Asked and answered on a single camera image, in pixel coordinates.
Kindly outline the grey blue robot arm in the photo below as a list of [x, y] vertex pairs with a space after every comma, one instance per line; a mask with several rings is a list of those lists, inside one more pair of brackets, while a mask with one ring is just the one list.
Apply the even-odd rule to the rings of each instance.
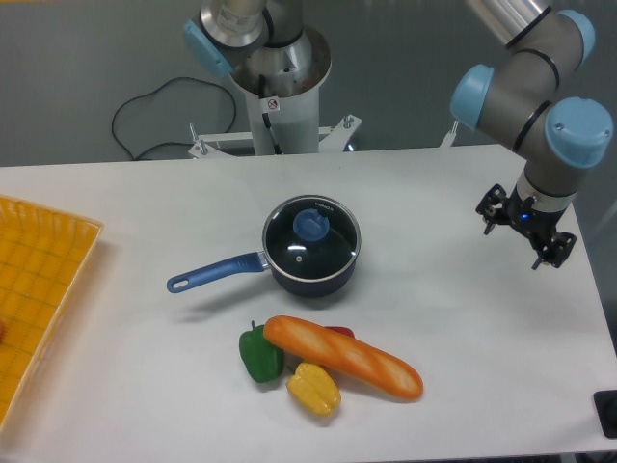
[[[604, 158], [613, 120], [591, 99], [554, 101], [562, 81], [595, 44], [591, 22], [544, 1], [472, 1], [470, 9], [510, 52], [502, 68], [478, 65], [458, 83], [450, 111], [520, 156], [511, 192], [488, 191], [477, 207], [488, 228], [508, 226], [530, 242], [538, 264], [560, 266], [576, 239], [557, 223], [587, 174]], [[183, 28], [195, 58], [244, 93], [255, 153], [317, 153], [342, 146], [319, 134], [319, 89], [332, 58], [307, 26], [299, 1], [206, 1]]]

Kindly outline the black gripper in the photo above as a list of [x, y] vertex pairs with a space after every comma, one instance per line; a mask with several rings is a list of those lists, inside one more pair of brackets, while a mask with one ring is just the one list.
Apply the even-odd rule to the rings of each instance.
[[485, 224], [483, 234], [488, 235], [495, 226], [509, 226], [526, 237], [537, 259], [531, 268], [542, 264], [560, 268], [569, 258], [577, 237], [569, 232], [556, 231], [563, 211], [545, 212], [533, 208], [530, 199], [523, 200], [517, 189], [508, 198], [500, 184], [495, 184], [482, 197], [475, 212]]

